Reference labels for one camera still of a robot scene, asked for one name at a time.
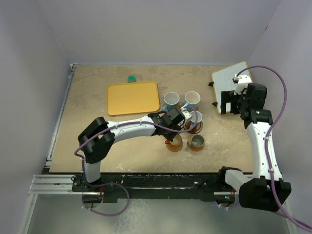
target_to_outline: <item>cup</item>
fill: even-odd
[[[172,152],[178,152],[183,148],[183,141],[180,135],[176,135],[172,141],[165,141],[166,147]]]
[[[165,94],[164,101],[165,105],[161,108],[161,110],[168,112],[179,105],[180,96],[175,92],[169,92]]]
[[[200,151],[205,146],[205,138],[202,135],[194,135],[187,141],[187,146],[193,151]]]
[[[191,106],[196,109],[200,102],[200,95],[195,91],[189,91],[185,94],[184,99],[184,106]]]
[[[199,125],[199,123],[203,120],[203,115],[199,111],[196,111],[196,112],[197,112],[197,125]],[[190,122],[191,122],[190,127],[192,127],[195,124],[196,116],[195,116],[194,111],[191,111],[190,114],[192,115],[192,118],[190,120]]]

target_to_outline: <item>white wall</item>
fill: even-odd
[[[70,62],[247,60],[280,0],[38,0]]]
[[[0,1],[0,233],[16,233],[41,173],[69,63],[35,0]]]
[[[292,183],[291,207],[297,218],[312,224],[312,1],[282,0],[249,65],[280,72],[288,88],[284,116],[273,130],[278,164]],[[282,85],[270,72],[256,68],[256,82],[268,88],[266,108],[280,111]]]

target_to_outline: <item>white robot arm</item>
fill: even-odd
[[[253,154],[253,174],[247,177],[238,169],[228,168],[225,171],[224,182],[231,185],[239,193],[242,207],[267,211],[277,211],[275,199],[271,190],[271,174],[274,171],[274,181],[281,203],[291,192],[290,183],[283,181],[283,176],[277,166],[272,142],[272,133],[266,139],[266,134],[273,124],[272,114],[264,110],[267,88],[264,85],[252,83],[247,75],[235,76],[233,82],[237,84],[234,91],[221,92],[221,113],[226,113],[226,103],[231,103],[231,113],[240,114],[244,120]],[[273,168],[269,168],[265,152],[265,140]]]
[[[120,122],[106,122],[103,117],[95,119],[78,137],[80,145],[87,141],[97,132],[116,126],[116,128],[105,133],[102,138],[92,140],[83,148],[85,156],[84,169],[86,179],[92,183],[100,178],[100,164],[108,154],[111,146],[119,141],[134,137],[149,137],[162,135],[167,140],[173,140],[177,133],[158,128],[153,124],[158,124],[170,129],[181,130],[185,123],[192,118],[188,111],[182,111],[177,108],[172,109],[164,115],[161,113],[150,113],[139,119],[132,119]],[[137,124],[126,125],[125,123],[138,122]]]

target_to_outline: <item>wooden table surface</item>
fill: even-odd
[[[126,83],[130,75],[137,81],[158,84],[160,106],[167,92],[180,95],[188,91],[201,96],[199,111],[203,115],[205,148],[193,152],[186,146],[191,134],[182,133],[184,147],[174,153],[167,150],[162,136],[136,137],[112,146],[102,161],[101,172],[217,172],[222,166],[253,171],[252,151],[244,122],[239,115],[220,115],[212,106],[214,89],[208,86],[217,66],[82,66],[77,67],[61,126],[54,147],[50,172],[80,172],[80,159],[74,156],[78,135],[97,117],[107,121],[140,118],[143,114],[109,116],[106,113],[107,86]]]

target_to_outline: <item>white board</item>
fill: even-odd
[[[214,94],[218,103],[216,107],[219,114],[221,113],[221,92],[235,90],[236,84],[234,84],[232,80],[234,75],[247,67],[247,62],[243,61],[212,74],[212,81],[214,82]],[[252,79],[249,70],[244,71],[242,75],[248,75]],[[230,112],[230,110],[231,104],[227,103],[226,112]]]

